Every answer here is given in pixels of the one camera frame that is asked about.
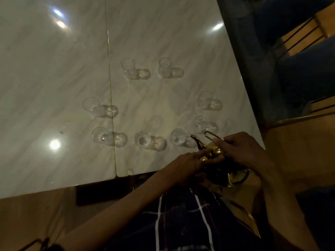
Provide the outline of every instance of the table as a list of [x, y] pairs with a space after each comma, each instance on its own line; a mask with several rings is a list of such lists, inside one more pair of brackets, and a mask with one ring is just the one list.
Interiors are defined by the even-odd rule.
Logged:
[[[111, 94], [119, 109], [114, 130], [128, 136], [124, 147], [115, 148], [117, 176], [157, 171], [178, 155], [196, 151], [194, 144], [172, 145], [169, 137], [175, 128], [194, 132], [198, 115], [215, 123], [221, 137], [246, 131], [264, 146], [216, 0], [107, 0], [106, 10]], [[158, 75], [162, 57], [184, 76]], [[149, 69], [151, 77], [125, 80], [124, 58], [134, 59], [137, 69]], [[222, 109], [196, 107], [205, 90]], [[134, 136], [139, 131], [156, 137], [156, 146], [138, 147]]]
[[[0, 198], [157, 171], [197, 150], [169, 141], [174, 128], [192, 133], [197, 115], [263, 146], [216, 0], [1, 0], [0, 12]], [[160, 77], [162, 57], [184, 75]], [[150, 78], [125, 80], [124, 58]], [[219, 111], [196, 108], [205, 90]], [[87, 97], [118, 115], [90, 115]], [[94, 143], [98, 126], [128, 142]], [[138, 131], [155, 146], [138, 147]]]
[[90, 137], [113, 120], [105, 0], [0, 1], [0, 198], [112, 179], [112, 147]]

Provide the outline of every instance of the plaid shirt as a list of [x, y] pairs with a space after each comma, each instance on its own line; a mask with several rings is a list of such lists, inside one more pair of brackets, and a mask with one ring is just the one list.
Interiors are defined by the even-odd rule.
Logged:
[[263, 250], [209, 189], [174, 187], [148, 205], [101, 249]]

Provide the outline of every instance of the glass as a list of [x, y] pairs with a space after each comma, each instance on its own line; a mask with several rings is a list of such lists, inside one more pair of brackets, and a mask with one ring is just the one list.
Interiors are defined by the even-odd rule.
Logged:
[[194, 118], [193, 124], [195, 126], [195, 133], [202, 133], [208, 127], [208, 121], [206, 117], [201, 115]]
[[182, 143], [185, 143], [186, 141], [186, 133], [179, 129], [176, 128], [171, 132], [170, 135], [170, 142], [174, 145], [181, 145]]
[[97, 127], [92, 131], [92, 140], [95, 143], [111, 144], [113, 139], [112, 133], [104, 127]]
[[151, 136], [147, 132], [140, 131], [135, 135], [134, 141], [140, 148], [146, 148], [151, 143]]
[[104, 108], [100, 105], [96, 98], [86, 98], [83, 101], [83, 108], [92, 113], [94, 116], [100, 116], [104, 114]]
[[162, 58], [159, 60], [158, 74], [164, 78], [168, 78], [171, 75], [172, 61], [169, 58]]
[[213, 95], [210, 92], [208, 92], [208, 91], [204, 91], [204, 92], [200, 93], [200, 95], [199, 95], [199, 97], [197, 99], [197, 105], [200, 108], [205, 108], [212, 101], [213, 101]]
[[137, 70], [135, 67], [135, 61], [133, 59], [127, 58], [121, 62], [121, 66], [123, 68], [124, 73], [127, 78], [135, 79], [137, 77]]

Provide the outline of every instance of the teapot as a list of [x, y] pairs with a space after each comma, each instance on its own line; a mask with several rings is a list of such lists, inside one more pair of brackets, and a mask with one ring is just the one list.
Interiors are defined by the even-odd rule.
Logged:
[[[224, 140], [223, 138], [218, 137], [217, 135], [213, 134], [210, 131], [205, 131], [204, 133], [205, 137], [207, 137], [210, 140], [212, 139], [207, 135], [207, 133]], [[221, 161], [220, 163], [204, 167], [202, 169], [203, 173], [207, 175], [207, 179], [210, 182], [222, 187], [232, 187], [233, 185], [243, 183], [248, 178], [250, 173], [249, 168], [246, 168], [236, 163], [232, 158], [228, 157], [228, 155], [219, 147], [217, 147], [213, 142], [205, 145], [195, 135], [191, 135], [191, 138], [195, 140], [199, 150], [213, 148], [213, 150], [209, 154], [203, 156], [202, 158], [200, 158], [200, 160], [204, 161], [208, 159], [214, 159], [219, 156], [224, 156], [224, 160]]]

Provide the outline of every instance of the forearm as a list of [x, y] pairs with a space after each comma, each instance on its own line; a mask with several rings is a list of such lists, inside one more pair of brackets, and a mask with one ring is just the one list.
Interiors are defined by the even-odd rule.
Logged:
[[280, 171], [262, 177], [269, 224], [302, 250], [318, 250], [291, 187]]
[[66, 251], [96, 250], [122, 229], [135, 215], [172, 186], [161, 172], [62, 238]]

